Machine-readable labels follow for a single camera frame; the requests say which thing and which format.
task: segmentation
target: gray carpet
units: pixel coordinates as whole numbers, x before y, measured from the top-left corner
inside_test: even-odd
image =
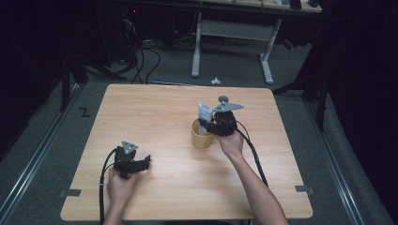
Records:
[[[214,43],[204,45],[207,48],[218,47]],[[170,48],[159,44],[153,50],[161,56],[161,62],[150,74],[149,80],[151,83],[212,85],[211,80],[217,77],[222,82],[221,86],[276,89],[295,80],[302,62],[311,49],[311,46],[303,46],[288,51],[284,46],[274,46],[269,58],[274,84],[266,85],[256,54],[256,52],[261,52],[261,47],[260,42],[243,47],[225,43],[216,51],[203,50],[200,76],[193,79],[191,77],[193,46],[175,45],[174,48]],[[145,64],[141,72],[143,80],[157,63],[157,55],[153,52],[144,51],[144,55]],[[136,69],[133,69],[124,74],[128,77],[126,83],[131,81],[135,72]],[[70,105],[68,114],[49,145],[47,156],[13,210],[8,224],[99,224],[96,221],[63,221],[60,218],[60,212],[65,199],[59,197],[59,193],[69,188],[105,88],[109,83],[116,83],[116,81],[90,75],[89,83],[78,89],[81,90],[80,95]],[[276,96],[276,100],[304,184],[314,191],[309,195],[314,215],[309,219],[290,219],[289,223],[351,224],[339,191],[330,175],[323,145],[317,136],[317,129],[313,125],[312,117],[308,114],[305,104],[301,102],[299,93],[300,91],[289,91]],[[38,149],[47,129],[58,115],[60,97],[60,85],[57,85],[47,101],[32,116],[29,126],[8,156],[1,162],[0,200],[2,203],[7,199],[29,159]],[[87,108],[86,113],[89,117],[82,116],[81,108]],[[352,153],[330,99],[328,99],[325,128],[325,134],[344,171],[344,177],[352,188],[354,198],[358,201],[363,224],[393,224]]]

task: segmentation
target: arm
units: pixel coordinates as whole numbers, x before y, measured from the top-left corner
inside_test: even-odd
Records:
[[[127,203],[131,197],[139,173],[133,173],[128,180],[120,178],[119,172],[109,169],[107,190],[111,205],[109,206],[104,225],[119,225]]]
[[[236,131],[227,137],[214,135],[231,160],[245,189],[249,205],[260,224],[287,224],[286,216],[271,190],[257,176],[242,155],[243,138]]]

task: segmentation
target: cup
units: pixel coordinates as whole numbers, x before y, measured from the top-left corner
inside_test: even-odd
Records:
[[[213,135],[211,133],[206,133],[201,135],[199,133],[199,119],[195,119],[192,123],[191,128],[192,144],[198,149],[209,148],[211,142],[213,141]]]

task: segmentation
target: paper cup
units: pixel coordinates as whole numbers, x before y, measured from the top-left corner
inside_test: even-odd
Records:
[[[213,141],[213,135],[211,133],[206,133],[205,135],[200,135],[199,133],[199,119],[195,119],[192,123],[191,128],[192,144],[198,149],[208,148]]]

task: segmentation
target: desk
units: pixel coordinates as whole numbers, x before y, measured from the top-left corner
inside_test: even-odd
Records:
[[[220,3],[229,4],[234,6],[254,7],[254,8],[272,8],[279,10],[292,10],[289,6],[278,5],[273,0],[258,1],[258,0],[241,0],[241,1],[230,1],[230,0],[202,0],[201,2],[209,3]],[[315,12],[320,13],[322,8],[310,7],[307,1],[301,1],[303,12]],[[200,68],[200,49],[201,49],[201,36],[219,36],[219,37],[230,37],[230,38],[245,38],[253,40],[265,41],[264,53],[260,54],[261,66],[263,68],[264,76],[267,84],[273,84],[271,71],[269,69],[268,58],[271,53],[273,43],[276,36],[278,35],[279,27],[282,19],[277,19],[273,26],[246,24],[239,22],[220,22],[213,20],[203,20],[202,13],[199,13],[197,25],[196,25],[196,42],[195,50],[193,53],[192,60],[192,72],[193,77],[199,76]]]
[[[139,146],[136,159],[152,156],[149,170],[138,179],[124,219],[253,218],[243,186],[218,142],[214,140],[201,150],[191,144],[198,101],[215,107],[221,95],[244,105],[234,115],[248,129],[269,187],[286,216],[309,218],[313,210],[307,193],[296,191],[303,182],[270,90],[127,84],[107,88],[70,186],[82,192],[79,197],[66,198],[61,218],[100,219],[100,171],[122,140]],[[257,172],[246,143],[243,152]],[[104,193],[107,210],[109,199],[106,190]]]

